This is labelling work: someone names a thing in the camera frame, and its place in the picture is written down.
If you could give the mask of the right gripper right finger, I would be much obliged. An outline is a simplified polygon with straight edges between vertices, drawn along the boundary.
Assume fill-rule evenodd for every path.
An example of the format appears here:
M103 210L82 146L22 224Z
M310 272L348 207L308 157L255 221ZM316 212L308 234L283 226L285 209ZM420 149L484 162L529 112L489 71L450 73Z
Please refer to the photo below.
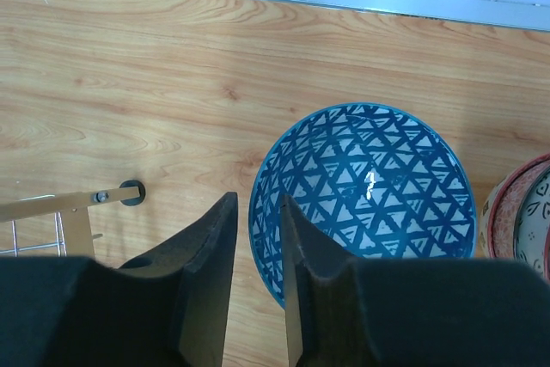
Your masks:
M292 366L546 366L549 286L516 260L365 259L280 200Z

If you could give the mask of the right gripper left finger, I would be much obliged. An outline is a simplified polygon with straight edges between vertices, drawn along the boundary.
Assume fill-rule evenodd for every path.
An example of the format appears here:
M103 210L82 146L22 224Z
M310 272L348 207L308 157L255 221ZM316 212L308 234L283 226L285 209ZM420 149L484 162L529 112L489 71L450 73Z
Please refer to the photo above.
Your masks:
M4 366L218 366L238 197L119 268L73 256L1 261Z

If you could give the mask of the steel two-tier dish rack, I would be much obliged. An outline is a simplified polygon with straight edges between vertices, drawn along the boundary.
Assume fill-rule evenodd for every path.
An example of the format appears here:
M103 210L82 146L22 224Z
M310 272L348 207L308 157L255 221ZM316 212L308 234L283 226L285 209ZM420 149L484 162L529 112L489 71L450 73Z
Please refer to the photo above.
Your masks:
M58 257L95 255L89 208L120 202L137 206L144 202L146 188L140 180L126 180L119 187L92 192L46 194L1 205L1 222L11 226L11 245L1 249L2 256L18 257L26 252L39 254L55 250ZM53 216L55 240L32 246L21 245L17 223L23 219Z

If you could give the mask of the red diamond pattern bowl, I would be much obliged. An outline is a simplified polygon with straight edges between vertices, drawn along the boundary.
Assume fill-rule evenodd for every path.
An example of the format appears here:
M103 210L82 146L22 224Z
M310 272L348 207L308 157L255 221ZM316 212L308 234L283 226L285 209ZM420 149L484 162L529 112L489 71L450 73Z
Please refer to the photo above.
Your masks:
M248 208L254 262L284 302L280 200L364 258L470 258L472 187L455 152L422 120L371 102L323 108L271 147Z

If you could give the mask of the black diamond pattern bowl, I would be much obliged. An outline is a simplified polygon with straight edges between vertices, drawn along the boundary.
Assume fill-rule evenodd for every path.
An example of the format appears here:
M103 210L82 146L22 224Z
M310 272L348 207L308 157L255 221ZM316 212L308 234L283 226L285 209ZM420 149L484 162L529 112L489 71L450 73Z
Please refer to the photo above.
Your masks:
M480 217L478 221L479 227L479 245L485 257L497 258L493 255L492 251L492 221L496 211L496 207L504 193L506 186L514 180L518 174L520 174L524 169L529 168L534 163L539 162L549 158L549 154L544 154L537 158L534 158L521 167L516 168L510 174L508 174L504 179L502 179L490 192L485 203L483 204Z

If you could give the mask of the pink floral bowl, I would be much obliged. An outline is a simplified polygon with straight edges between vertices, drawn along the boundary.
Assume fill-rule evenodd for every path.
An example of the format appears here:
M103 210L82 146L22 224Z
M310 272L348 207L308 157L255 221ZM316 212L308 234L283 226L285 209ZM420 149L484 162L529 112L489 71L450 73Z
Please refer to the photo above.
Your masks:
M524 169L506 186L492 221L492 251L495 257L514 257L514 227L517 213L529 188L548 167L547 157Z

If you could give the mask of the grey leaf pattern bowl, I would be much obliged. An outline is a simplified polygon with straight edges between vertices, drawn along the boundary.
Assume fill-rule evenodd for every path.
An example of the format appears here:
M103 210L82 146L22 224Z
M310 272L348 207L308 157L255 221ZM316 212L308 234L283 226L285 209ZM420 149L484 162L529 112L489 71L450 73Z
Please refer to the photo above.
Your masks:
M514 254L549 280L549 168L535 179L518 211Z

